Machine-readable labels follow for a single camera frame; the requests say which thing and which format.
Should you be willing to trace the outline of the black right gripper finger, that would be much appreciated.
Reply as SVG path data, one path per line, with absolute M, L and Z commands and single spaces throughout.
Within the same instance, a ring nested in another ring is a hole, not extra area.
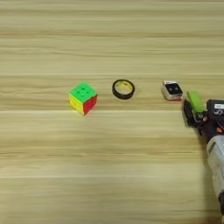
M 196 122 L 193 116 L 193 108 L 191 103 L 188 100 L 184 100 L 183 111 L 185 114 L 187 125 L 194 127 Z

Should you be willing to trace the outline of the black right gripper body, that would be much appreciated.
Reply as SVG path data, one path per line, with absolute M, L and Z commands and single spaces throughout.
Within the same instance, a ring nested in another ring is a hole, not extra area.
M 210 141 L 216 136 L 224 136 L 224 127 L 221 127 L 218 121 L 213 119 L 207 112 L 195 123 L 195 127 L 206 141 Z

